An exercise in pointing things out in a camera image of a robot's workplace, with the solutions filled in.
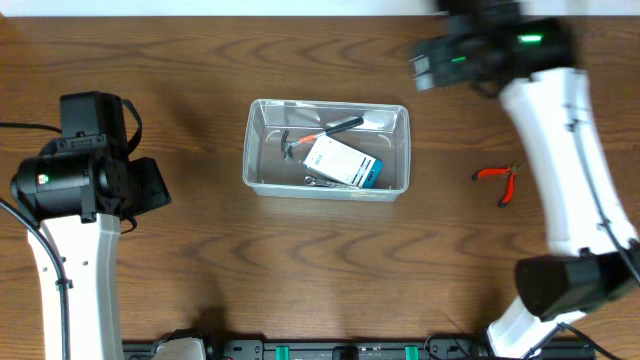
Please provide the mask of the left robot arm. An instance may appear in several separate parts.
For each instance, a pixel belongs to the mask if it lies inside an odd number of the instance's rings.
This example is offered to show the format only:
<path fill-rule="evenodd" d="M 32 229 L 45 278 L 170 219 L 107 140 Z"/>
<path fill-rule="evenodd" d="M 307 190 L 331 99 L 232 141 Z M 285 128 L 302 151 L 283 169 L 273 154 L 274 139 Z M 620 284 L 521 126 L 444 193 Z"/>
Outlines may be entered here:
<path fill-rule="evenodd" d="M 38 267 L 45 356 L 122 359 L 116 285 L 121 225 L 170 204 L 156 161 L 131 159 L 142 132 L 127 135 L 133 103 L 98 91 L 60 99 L 61 129 L 23 160 L 9 212 L 28 232 Z"/>

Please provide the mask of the small hammer black handle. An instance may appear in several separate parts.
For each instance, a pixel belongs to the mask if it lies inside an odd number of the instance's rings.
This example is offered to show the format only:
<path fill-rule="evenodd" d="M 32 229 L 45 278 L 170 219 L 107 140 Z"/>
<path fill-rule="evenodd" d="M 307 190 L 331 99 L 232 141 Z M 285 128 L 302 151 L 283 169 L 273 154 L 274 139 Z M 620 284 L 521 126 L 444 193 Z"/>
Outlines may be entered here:
<path fill-rule="evenodd" d="M 323 129 L 320 132 L 311 134 L 311 135 L 306 135 L 304 137 L 299 138 L 296 141 L 289 141 L 288 140 L 288 136 L 289 136 L 289 131 L 285 130 L 281 136 L 281 151 L 283 154 L 283 158 L 285 160 L 290 160 L 293 158 L 292 155 L 292 149 L 294 147 L 297 147 L 299 145 L 302 144 L 306 144 L 306 143 L 311 143 L 314 142 L 316 140 L 318 140 L 321 137 L 326 137 L 329 135 L 333 135 L 336 133 L 340 133 L 340 132 L 344 132 L 346 130 L 350 130 L 353 129 L 355 127 L 358 127 L 360 125 L 362 125 L 364 123 L 364 118 L 363 117 L 357 117 L 354 119 L 351 119 L 349 121 L 344 121 L 338 125 L 332 126 L 332 127 L 328 127 L 326 129 Z"/>

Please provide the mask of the red handled pliers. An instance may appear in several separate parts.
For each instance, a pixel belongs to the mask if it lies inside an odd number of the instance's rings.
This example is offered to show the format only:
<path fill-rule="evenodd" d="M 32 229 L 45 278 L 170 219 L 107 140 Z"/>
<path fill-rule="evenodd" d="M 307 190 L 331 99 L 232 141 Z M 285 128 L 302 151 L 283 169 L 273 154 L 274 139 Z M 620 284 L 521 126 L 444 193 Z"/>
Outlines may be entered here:
<path fill-rule="evenodd" d="M 506 176 L 507 177 L 506 190 L 503 197 L 498 202 L 498 206 L 500 208 L 505 208 L 513 200 L 514 192 L 515 192 L 516 176 L 521 167 L 522 165 L 520 163 L 514 163 L 502 168 L 484 168 L 476 171 L 471 176 L 471 179 L 473 181 L 478 181 L 481 178 Z"/>

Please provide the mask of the silver combination wrench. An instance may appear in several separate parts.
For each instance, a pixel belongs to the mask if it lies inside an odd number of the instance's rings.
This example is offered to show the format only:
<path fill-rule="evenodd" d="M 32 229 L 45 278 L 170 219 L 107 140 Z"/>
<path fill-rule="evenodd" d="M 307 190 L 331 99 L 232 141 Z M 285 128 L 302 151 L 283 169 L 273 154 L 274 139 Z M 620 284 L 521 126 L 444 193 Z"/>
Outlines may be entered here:
<path fill-rule="evenodd" d="M 313 176 L 306 176 L 304 178 L 304 184 L 306 186 L 316 186 L 316 187 L 327 187 L 327 188 L 344 188 L 344 189 L 353 189 L 353 186 L 334 182 L 330 180 L 319 179 Z"/>

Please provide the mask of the clear plastic container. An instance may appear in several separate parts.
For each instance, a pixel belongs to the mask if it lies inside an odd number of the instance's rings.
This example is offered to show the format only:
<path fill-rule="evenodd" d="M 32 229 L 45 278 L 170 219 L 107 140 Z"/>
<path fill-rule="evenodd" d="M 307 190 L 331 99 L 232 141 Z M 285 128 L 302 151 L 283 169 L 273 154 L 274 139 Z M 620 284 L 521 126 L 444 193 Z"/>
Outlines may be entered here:
<path fill-rule="evenodd" d="M 409 187 L 409 113 L 401 105 L 258 99 L 243 180 L 260 196 L 393 202 Z"/>

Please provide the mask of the white blue card package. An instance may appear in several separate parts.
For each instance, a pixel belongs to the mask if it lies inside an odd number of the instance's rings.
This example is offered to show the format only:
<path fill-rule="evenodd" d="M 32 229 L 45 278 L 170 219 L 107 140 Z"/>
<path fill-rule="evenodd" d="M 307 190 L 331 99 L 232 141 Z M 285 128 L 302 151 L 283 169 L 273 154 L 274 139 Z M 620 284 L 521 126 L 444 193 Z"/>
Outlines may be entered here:
<path fill-rule="evenodd" d="M 333 181 L 359 188 L 372 188 L 384 167 L 381 160 L 331 137 L 316 140 L 303 165 Z"/>

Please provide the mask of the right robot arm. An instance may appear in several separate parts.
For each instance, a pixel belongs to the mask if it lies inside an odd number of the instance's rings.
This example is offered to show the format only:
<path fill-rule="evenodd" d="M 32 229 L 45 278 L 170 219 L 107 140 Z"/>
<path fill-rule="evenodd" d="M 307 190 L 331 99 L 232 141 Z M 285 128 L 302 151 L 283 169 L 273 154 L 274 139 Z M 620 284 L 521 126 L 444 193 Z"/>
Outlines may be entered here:
<path fill-rule="evenodd" d="M 639 236 L 613 184 L 589 78 L 570 28 L 527 18 L 516 1 L 441 1 L 446 35 L 416 44 L 420 91 L 467 83 L 499 100 L 528 157 L 548 253 L 520 260 L 517 295 L 477 356 L 531 359 L 560 331 L 639 284 Z"/>

